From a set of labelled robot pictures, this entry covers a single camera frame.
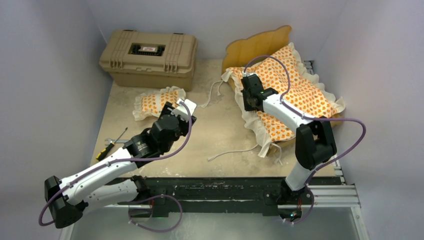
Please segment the orange patterned white blanket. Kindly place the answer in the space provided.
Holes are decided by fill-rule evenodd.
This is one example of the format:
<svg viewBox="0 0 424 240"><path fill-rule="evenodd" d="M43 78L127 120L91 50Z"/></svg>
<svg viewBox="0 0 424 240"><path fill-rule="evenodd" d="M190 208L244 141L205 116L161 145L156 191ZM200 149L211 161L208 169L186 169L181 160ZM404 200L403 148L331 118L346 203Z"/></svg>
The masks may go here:
<svg viewBox="0 0 424 240"><path fill-rule="evenodd" d="M243 67L228 67L218 84L234 84L234 99L241 109L244 126L254 132L256 143L261 146L258 156L264 158L273 143L292 144L295 134L268 113L245 111L241 94L243 71ZM334 94L325 91L325 85L319 81L317 74L308 73L292 42L273 53L270 58L248 67L247 72L256 73L264 89L273 88L279 94L287 91L283 97L286 101L314 117L335 117L346 108L343 98L336 98Z"/></svg>

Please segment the wooden pet bed frame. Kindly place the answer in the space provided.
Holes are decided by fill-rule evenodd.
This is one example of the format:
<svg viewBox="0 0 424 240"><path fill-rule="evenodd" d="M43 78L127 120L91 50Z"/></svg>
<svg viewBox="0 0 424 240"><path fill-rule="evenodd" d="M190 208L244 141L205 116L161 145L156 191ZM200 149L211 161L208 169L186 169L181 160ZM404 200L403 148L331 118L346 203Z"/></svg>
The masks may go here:
<svg viewBox="0 0 424 240"><path fill-rule="evenodd" d="M258 62L270 58L273 53L291 43L289 41L289 34L291 30L292 28L289 25L284 25L276 30L261 32L246 39L238 39L233 41L226 47L226 56L222 64L222 74L229 67L245 68L249 62L253 62L249 66L251 67ZM314 73L312 73L312 65L303 60L302 62L307 68L308 73L314 75ZM234 84L229 83L229 85L233 89ZM341 113L336 114L331 118L341 118ZM294 142L272 143L268 153L274 153L277 148L284 148L294 144Z"/></svg>

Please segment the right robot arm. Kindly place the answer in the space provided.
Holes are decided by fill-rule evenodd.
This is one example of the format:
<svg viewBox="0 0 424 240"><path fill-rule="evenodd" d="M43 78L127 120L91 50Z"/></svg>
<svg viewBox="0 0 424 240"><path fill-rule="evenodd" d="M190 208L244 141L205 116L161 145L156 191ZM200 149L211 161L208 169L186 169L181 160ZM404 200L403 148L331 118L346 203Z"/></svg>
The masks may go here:
<svg viewBox="0 0 424 240"><path fill-rule="evenodd" d="M297 162L280 191L282 200L292 204L300 198L300 190L306 186L312 172L337 153L332 126L327 118L316 119L282 100L275 89L265 89L255 73L243 74L241 83L246 111L269 114L295 134Z"/></svg>

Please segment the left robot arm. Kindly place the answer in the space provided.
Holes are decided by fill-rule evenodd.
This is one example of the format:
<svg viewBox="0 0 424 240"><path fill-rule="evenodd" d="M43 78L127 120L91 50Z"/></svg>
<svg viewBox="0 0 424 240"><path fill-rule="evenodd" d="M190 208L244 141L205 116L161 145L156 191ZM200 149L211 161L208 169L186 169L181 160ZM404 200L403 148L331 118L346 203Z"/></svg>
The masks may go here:
<svg viewBox="0 0 424 240"><path fill-rule="evenodd" d="M197 119L194 116L196 108L197 104L189 99L178 99L176 107L166 102L160 117L151 127L133 136L108 157L71 176L62 179L51 176L46 179L46 205L38 217L39 225L48 226L47 222L43 222L46 211L52 217L50 224L62 229L97 208L113 204L153 205L157 198L166 198L165 193L151 191L140 176L121 181L117 178L179 153L185 147L185 142L173 153L170 150L180 137L190 138Z"/></svg>

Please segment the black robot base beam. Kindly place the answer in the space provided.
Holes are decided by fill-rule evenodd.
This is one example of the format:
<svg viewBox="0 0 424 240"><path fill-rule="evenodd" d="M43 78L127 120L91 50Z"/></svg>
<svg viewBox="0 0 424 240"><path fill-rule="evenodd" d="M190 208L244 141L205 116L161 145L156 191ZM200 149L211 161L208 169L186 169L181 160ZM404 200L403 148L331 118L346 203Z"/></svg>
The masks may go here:
<svg viewBox="0 0 424 240"><path fill-rule="evenodd" d="M293 193L284 177L141 177L130 178L136 196L118 204L146 205L154 217L170 213L262 214L299 218L312 193Z"/></svg>

